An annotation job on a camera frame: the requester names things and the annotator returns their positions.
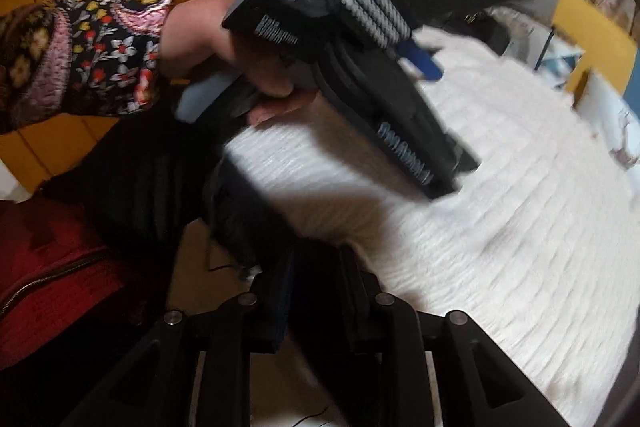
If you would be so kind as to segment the floral sleeve left forearm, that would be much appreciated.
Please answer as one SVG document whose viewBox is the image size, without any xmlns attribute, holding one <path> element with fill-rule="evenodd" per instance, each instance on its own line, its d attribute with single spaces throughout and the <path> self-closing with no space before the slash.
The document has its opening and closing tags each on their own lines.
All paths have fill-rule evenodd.
<svg viewBox="0 0 640 427">
<path fill-rule="evenodd" d="M 1 131 L 58 114 L 120 117 L 157 98 L 174 0 L 47 0 L 1 19 Z"/>
</svg>

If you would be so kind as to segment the person's left hand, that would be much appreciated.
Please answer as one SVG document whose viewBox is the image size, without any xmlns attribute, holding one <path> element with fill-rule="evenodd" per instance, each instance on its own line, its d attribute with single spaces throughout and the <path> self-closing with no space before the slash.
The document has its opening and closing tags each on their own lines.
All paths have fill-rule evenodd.
<svg viewBox="0 0 640 427">
<path fill-rule="evenodd" d="M 318 92 L 294 86 L 294 75 L 276 48 L 222 27 L 233 1 L 189 0 L 171 10 L 160 36 L 162 74 L 186 79 L 211 57 L 237 70 L 267 95 L 248 112 L 247 122 L 254 127 L 311 104 Z"/>
</svg>

